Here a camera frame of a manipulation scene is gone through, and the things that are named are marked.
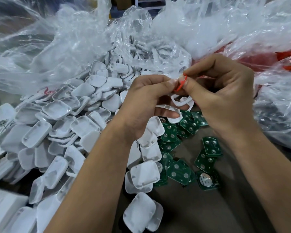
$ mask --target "person's right hand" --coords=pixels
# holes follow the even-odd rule
[[[182,88],[223,139],[257,129],[252,110],[254,73],[250,68],[221,54],[213,54],[183,74],[188,77]],[[196,80],[202,75],[209,78]]]

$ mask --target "hand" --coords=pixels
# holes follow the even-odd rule
[[[123,122],[133,139],[139,139],[152,116],[178,118],[175,111],[156,107],[156,105],[171,105],[179,109],[188,109],[188,105],[176,107],[172,102],[171,93],[178,84],[177,79],[165,75],[143,75],[136,78],[125,97],[124,103],[114,119]]]
[[[183,72],[183,90],[223,139],[257,128],[253,119],[253,71],[221,54],[202,59]],[[209,78],[195,78],[206,75]]]

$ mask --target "person's left hand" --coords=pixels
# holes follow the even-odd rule
[[[186,110],[188,105],[176,107],[172,102],[171,93],[178,85],[178,79],[170,79],[165,75],[143,75],[136,78],[125,97],[124,103],[114,119],[123,122],[134,139],[139,139],[152,116],[178,118],[180,115],[156,105],[171,105]]]

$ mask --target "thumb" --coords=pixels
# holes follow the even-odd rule
[[[170,79],[166,82],[161,82],[153,85],[149,85],[148,87],[151,90],[151,95],[158,99],[161,96],[167,95],[171,93],[176,85],[178,84],[178,79]]]
[[[182,75],[179,78],[179,83],[183,81],[185,77]],[[209,98],[213,97],[214,94],[196,82],[194,79],[187,77],[182,89],[193,98],[193,100],[198,104],[202,105],[207,103]]]

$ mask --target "clear plastic bag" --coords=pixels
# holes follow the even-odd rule
[[[111,49],[105,32],[110,0],[97,0],[98,7],[91,12],[64,4],[55,15],[41,11],[40,3],[22,1],[12,0],[26,17],[0,15],[0,26],[5,28],[10,27],[9,21],[14,25],[26,19],[14,33],[0,31],[0,90],[30,95],[54,88],[89,70],[95,59]]]
[[[116,54],[132,67],[177,78],[191,66],[191,56],[186,50],[153,31],[152,17],[145,9],[130,7],[122,18],[113,21],[108,33]]]
[[[197,60],[236,39],[246,45],[246,39],[238,38],[248,35],[250,40],[255,31],[291,20],[291,0],[267,1],[166,0],[166,7],[153,19],[153,29]]]
[[[254,82],[263,85],[253,104],[254,117],[274,142],[291,148],[291,72],[282,67],[291,57],[258,74]]]

